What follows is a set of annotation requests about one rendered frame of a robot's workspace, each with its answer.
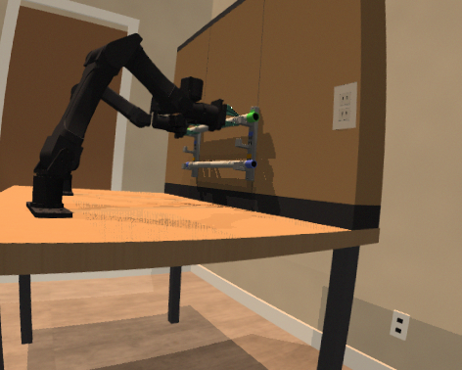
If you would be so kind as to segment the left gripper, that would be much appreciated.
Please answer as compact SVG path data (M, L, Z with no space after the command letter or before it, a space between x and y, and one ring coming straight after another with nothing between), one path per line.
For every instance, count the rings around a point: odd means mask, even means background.
M190 135L190 134L194 134L194 133L195 134L200 134L200 132L187 130L187 128L182 128L181 133L174 133L174 138L176 138L176 139L183 138L183 136L185 136L185 135Z

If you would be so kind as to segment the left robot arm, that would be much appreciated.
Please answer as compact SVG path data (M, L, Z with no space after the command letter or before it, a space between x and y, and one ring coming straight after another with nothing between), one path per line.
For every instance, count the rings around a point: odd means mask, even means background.
M107 86L101 99L104 102L106 102L108 105L113 107L115 110L120 112L122 115L124 115L127 119L130 120L131 118L130 122L139 128L144 127L144 124L146 124L146 126L148 126L148 124L149 126L151 125L152 112L153 112L152 125L153 125L153 128L155 129L166 130L167 126L169 125L168 130L170 131L167 130L167 132L181 133L182 127L190 126L190 123L187 123L187 118L183 117L182 115L169 115L169 118L170 118L170 123L169 123L168 116L165 116L165 113L158 106L156 106L157 101L154 99L154 97L152 97L149 115L146 112L144 112L142 109L140 109L139 107L128 102L126 99L124 99L122 96L117 94L109 86ZM175 127L171 127L171 126L175 126ZM181 127L179 128L179 126ZM79 162L80 162L80 159L73 170L78 169ZM61 175L61 177L64 177L63 192L72 192L71 172L73 170L67 171L66 176Z

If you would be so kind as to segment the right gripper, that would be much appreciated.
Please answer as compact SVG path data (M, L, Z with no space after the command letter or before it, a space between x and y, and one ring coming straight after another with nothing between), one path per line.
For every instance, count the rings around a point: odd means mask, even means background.
M200 121L213 123L213 125L208 127L208 131L213 132L214 130L221 130L222 127L227 127L231 124L238 125L237 123L226 120L226 116L239 115L229 105L222 105L223 101L222 99L215 100L210 103L211 106L203 104L205 112Z

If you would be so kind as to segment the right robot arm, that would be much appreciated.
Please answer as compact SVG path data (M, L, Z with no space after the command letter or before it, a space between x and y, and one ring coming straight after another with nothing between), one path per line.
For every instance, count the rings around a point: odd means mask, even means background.
M32 202L31 205L26 202L25 206L35 218L72 218L72 211L64 208L61 175L77 165L88 124L107 86L122 67L149 90L166 115L182 113L187 123L213 125L199 121L205 112L206 103L198 103L202 100L204 82L192 76L183 77L178 88L147 56L140 45L142 40L134 33L87 54L80 82L59 124L47 136L40 161L33 170L36 175L33 175Z

